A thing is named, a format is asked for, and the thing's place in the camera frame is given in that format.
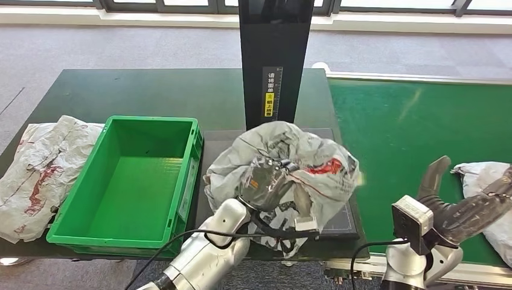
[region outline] gray plastic bag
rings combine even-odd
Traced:
[[[309,194],[311,215],[316,218],[319,230],[322,230],[348,201],[360,174],[357,159],[336,142],[304,132],[294,124],[283,121],[265,123],[239,136],[206,171],[205,194],[213,211],[223,201],[235,196],[235,189],[243,175],[259,155],[268,155],[275,160],[289,159],[300,166],[289,176],[296,184],[281,198],[279,206],[270,213],[260,215],[271,227],[282,230],[293,227],[294,219],[298,217],[294,190],[305,190]],[[254,224],[249,225],[249,233],[256,230]],[[256,238],[254,241],[275,251],[283,250],[271,237]],[[291,252],[283,252],[284,257],[292,257],[305,241],[284,241],[286,247],[292,247]]]

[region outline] sticker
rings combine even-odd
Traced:
[[[190,199],[193,194],[194,183],[196,183],[195,178],[192,178],[193,173],[196,171],[197,161],[195,159],[190,160],[190,166],[188,168],[187,173],[187,184],[185,185],[185,190],[183,191],[183,198],[181,199],[181,204],[179,205],[178,214],[182,219],[186,220],[188,216],[188,208],[190,206]]]
[[[274,112],[274,93],[265,94],[265,117],[271,117]]]
[[[263,113],[262,116],[277,120],[279,111],[279,96],[283,78],[282,66],[263,67]]]

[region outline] black pole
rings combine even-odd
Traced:
[[[247,130],[293,123],[313,0],[238,0]]]

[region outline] yellow label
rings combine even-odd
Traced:
[[[258,182],[257,182],[256,180],[251,179],[251,185],[252,185],[255,189],[257,189],[259,184],[258,184]]]
[[[271,117],[274,110],[274,93],[265,93],[265,117]]]

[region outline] black cable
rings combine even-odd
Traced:
[[[216,234],[218,236],[224,236],[224,237],[266,237],[266,236],[268,236],[267,234],[234,234],[234,233],[223,233],[220,231],[201,230],[201,229],[184,231],[183,233],[176,235],[175,237],[170,239],[167,243],[165,243],[165,245],[160,247],[160,249],[158,249],[158,251],[153,255],[153,257],[151,257],[146,262],[146,264],[144,264],[144,266],[142,266],[140,271],[138,271],[138,273],[135,274],[135,276],[130,280],[130,283],[128,283],[128,285],[126,285],[124,290],[128,290],[128,288],[135,282],[135,280],[137,280],[137,278],[142,274],[142,272],[144,272],[144,270],[146,270],[146,268],[149,266],[149,264],[151,264],[151,262],[154,261],[158,257],[158,255],[160,255],[167,247],[169,247],[169,245],[171,243],[173,243],[176,239],[178,239],[186,234],[191,234],[191,233]]]
[[[352,260],[350,260],[350,279],[352,280],[352,289],[356,290],[356,282],[354,281],[354,264],[356,263],[357,254],[359,254],[359,252],[361,252],[364,248],[368,248],[371,246],[404,245],[406,243],[409,243],[409,241],[394,240],[389,242],[371,242],[358,247],[357,250],[354,252],[354,255],[352,256]]]

